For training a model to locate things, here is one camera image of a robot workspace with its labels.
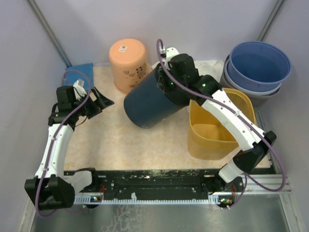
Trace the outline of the dark blue cylindrical bin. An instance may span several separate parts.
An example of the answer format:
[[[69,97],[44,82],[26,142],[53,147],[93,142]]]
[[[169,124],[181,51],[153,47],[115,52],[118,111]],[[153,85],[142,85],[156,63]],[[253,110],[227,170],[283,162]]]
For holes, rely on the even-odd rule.
[[[124,98],[124,110],[133,124],[148,129],[189,105],[190,100],[181,93],[169,99],[157,87],[157,71],[152,70]]]

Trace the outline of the orange cartoon plastic bucket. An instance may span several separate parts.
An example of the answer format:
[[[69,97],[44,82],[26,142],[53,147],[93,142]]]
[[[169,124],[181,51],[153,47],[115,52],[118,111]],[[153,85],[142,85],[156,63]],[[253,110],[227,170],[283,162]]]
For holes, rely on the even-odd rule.
[[[147,50],[136,39],[122,39],[109,50],[115,86],[127,94],[150,73]]]

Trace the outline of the yellow slotted plastic basket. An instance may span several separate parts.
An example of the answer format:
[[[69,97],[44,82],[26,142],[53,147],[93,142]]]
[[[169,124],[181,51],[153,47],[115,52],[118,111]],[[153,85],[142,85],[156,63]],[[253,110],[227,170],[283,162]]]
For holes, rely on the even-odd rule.
[[[238,143],[211,113],[191,100],[187,146],[196,159],[221,160],[237,149]]]

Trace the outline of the blue plastic bucket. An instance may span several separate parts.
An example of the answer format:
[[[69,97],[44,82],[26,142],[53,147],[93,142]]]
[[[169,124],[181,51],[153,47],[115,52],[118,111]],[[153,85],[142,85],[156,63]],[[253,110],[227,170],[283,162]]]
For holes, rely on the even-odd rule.
[[[259,41],[244,42],[230,52],[227,73],[243,89],[266,92],[284,82],[292,71],[287,55]]]

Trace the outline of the grey slotted plastic bin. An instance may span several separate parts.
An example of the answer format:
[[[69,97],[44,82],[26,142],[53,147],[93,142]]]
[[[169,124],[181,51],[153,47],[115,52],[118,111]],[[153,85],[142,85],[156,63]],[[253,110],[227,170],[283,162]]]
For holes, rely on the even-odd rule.
[[[247,89],[244,89],[244,88],[238,86],[229,77],[229,74],[228,74],[228,71],[227,71],[227,65],[228,64],[229,64],[229,55],[225,59],[225,64],[224,64],[222,76],[221,76],[221,79],[220,79],[221,86],[226,87],[226,88],[236,89],[236,90],[243,92],[247,97],[249,97],[253,107],[256,107],[256,108],[261,107],[270,98],[272,98],[273,96],[276,96],[279,93],[281,84],[279,84],[273,90],[266,91],[266,92],[250,91],[250,90],[247,90]]]

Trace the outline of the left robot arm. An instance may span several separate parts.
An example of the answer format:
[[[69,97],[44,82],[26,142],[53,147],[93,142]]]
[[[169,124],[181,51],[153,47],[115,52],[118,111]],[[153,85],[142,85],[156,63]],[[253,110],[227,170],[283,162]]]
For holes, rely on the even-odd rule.
[[[91,119],[114,102],[95,87],[90,94],[77,84],[56,90],[57,103],[48,118],[48,139],[41,164],[32,179],[25,181],[25,191],[38,212],[73,206],[76,194],[94,192],[100,187],[95,168],[81,168],[64,178],[64,162],[69,142],[81,116]]]

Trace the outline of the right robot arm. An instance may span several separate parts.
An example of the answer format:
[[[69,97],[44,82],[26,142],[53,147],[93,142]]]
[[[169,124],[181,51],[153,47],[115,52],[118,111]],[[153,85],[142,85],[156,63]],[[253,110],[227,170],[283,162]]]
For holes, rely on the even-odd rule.
[[[274,132],[260,129],[235,106],[221,85],[210,75],[201,76],[187,54],[158,52],[158,87],[164,94],[175,90],[215,117],[236,140],[240,151],[216,177],[216,187],[227,191],[233,180],[251,172],[268,152],[274,153]]]

